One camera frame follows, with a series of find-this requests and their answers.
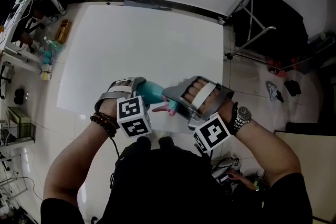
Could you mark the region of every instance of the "person's hand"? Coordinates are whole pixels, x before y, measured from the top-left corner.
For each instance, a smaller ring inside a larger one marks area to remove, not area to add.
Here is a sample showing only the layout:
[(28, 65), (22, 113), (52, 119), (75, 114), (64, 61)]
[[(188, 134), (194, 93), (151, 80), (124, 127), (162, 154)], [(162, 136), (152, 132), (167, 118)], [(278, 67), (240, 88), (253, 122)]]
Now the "person's hand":
[[(183, 98), (187, 100), (189, 103), (192, 103), (195, 96), (198, 94), (201, 88), (207, 85), (207, 82), (203, 79), (198, 79), (195, 81), (185, 92)], [(214, 89), (213, 92), (208, 96), (208, 98), (204, 101), (204, 103), (200, 106), (198, 111), (203, 113), (215, 100), (219, 93), (218, 89)], [(224, 123), (228, 124), (232, 117), (232, 108), (233, 108), (233, 101), (230, 98), (225, 98), (223, 104), (217, 110), (219, 116), (223, 119)]]
[[(128, 86), (131, 83), (130, 80), (118, 82), (114, 86)], [(117, 119), (117, 100), (116, 99), (106, 99), (101, 104), (99, 112), (110, 116), (111, 118)]]
[(241, 175), (240, 173), (238, 173), (237, 171), (235, 171), (233, 169), (229, 169), (225, 173), (227, 173), (229, 175), (232, 175), (232, 176), (229, 176), (229, 178), (228, 178), (230, 180), (242, 180), (242, 179), (245, 178), (243, 175)]

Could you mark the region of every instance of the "white board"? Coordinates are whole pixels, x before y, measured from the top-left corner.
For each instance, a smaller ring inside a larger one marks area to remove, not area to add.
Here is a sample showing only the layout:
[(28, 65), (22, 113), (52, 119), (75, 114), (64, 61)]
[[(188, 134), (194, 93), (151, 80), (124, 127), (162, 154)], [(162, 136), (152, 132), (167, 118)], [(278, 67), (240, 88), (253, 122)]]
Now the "white board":
[[(57, 106), (91, 115), (101, 93), (121, 78), (141, 76), (166, 88), (195, 75), (221, 83), (222, 73), (222, 26), (161, 10), (92, 5), (71, 44)], [(190, 133), (179, 115), (149, 116), (154, 130)]]

